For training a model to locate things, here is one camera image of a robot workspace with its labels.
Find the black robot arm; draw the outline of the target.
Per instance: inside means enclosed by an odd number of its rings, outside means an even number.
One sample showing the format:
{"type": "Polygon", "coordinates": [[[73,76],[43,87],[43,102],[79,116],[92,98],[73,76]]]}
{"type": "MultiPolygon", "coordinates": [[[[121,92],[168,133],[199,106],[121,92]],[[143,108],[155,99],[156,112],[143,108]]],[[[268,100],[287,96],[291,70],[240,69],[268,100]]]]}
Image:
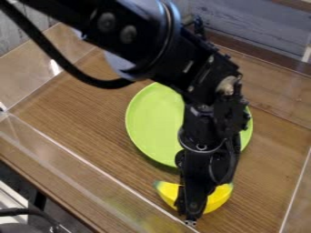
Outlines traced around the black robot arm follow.
{"type": "Polygon", "coordinates": [[[187,223],[195,223],[217,187],[229,184],[236,173],[240,133],[250,122],[237,65],[207,41],[203,26],[183,23],[169,0],[20,1],[113,57],[119,77],[103,81],[88,76],[24,20],[27,35],[77,80],[99,88],[121,88],[151,79],[181,95],[181,149],[175,156],[181,183],[173,205],[187,223]]]}

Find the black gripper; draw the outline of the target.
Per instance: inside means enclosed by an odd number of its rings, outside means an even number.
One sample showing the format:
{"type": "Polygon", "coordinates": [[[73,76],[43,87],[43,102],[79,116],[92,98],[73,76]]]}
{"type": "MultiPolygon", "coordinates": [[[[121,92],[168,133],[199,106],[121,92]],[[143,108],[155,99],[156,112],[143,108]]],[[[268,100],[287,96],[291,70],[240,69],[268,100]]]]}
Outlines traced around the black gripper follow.
{"type": "Polygon", "coordinates": [[[181,150],[175,164],[183,181],[212,185],[229,183],[243,148],[242,132],[250,129],[248,102],[240,77],[228,76],[216,86],[209,105],[184,100],[183,125],[177,133],[181,150]]]}

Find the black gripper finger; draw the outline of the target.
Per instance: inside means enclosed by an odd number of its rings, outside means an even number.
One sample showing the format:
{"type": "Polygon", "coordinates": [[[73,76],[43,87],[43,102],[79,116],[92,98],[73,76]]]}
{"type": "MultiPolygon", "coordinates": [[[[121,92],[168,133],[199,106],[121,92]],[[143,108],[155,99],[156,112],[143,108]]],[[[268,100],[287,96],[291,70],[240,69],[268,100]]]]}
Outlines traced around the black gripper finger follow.
{"type": "Polygon", "coordinates": [[[184,178],[181,180],[173,205],[179,215],[184,216],[184,223],[191,227],[196,225],[196,221],[203,216],[209,194],[215,188],[215,182],[207,178],[184,178]]]}

